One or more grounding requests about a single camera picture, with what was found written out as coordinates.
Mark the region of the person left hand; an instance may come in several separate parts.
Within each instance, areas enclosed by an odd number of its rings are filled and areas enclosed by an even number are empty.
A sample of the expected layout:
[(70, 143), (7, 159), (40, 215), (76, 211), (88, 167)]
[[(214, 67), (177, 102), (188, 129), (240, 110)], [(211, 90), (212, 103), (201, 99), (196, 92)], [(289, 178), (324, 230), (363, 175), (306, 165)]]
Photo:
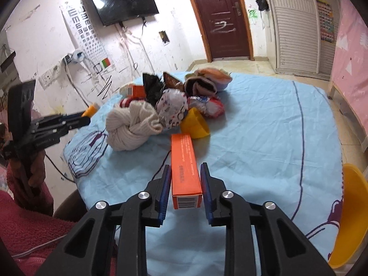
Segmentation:
[(45, 155), (44, 150), (32, 155), (30, 162), (26, 165), (23, 165), (17, 158), (9, 160), (13, 178), (20, 185), (20, 189), (29, 197), (40, 195), (40, 187), (46, 178)]

